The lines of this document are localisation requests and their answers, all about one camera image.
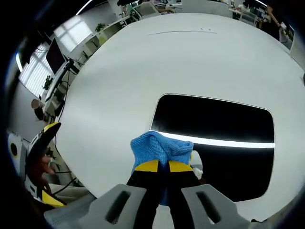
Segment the person's left hand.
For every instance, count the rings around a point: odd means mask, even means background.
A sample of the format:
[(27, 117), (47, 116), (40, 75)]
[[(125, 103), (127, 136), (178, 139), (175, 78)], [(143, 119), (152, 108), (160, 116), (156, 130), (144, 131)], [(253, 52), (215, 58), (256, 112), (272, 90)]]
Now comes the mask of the person's left hand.
[(32, 183), (38, 187), (44, 188), (48, 194), (52, 194), (50, 185), (47, 180), (44, 179), (43, 174), (54, 175), (55, 171), (49, 166), (51, 157), (44, 155), (40, 159), (36, 160), (29, 169), (29, 177)]

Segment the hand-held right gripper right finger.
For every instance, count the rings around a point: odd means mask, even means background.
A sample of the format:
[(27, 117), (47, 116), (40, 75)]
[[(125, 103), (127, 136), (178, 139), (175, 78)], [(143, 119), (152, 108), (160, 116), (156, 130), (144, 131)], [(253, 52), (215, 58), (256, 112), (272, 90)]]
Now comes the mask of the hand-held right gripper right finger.
[(168, 206), (176, 229), (249, 229), (251, 222), (211, 185), (200, 184), (192, 168), (169, 161)]

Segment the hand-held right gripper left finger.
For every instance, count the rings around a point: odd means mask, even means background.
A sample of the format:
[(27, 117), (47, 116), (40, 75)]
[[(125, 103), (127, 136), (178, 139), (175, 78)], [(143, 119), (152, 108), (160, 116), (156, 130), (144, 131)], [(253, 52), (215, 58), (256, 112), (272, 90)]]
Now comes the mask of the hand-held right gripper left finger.
[(127, 184), (118, 184), (93, 201), (78, 220), (80, 229), (151, 229), (162, 190), (158, 160), (144, 162), (132, 172)]

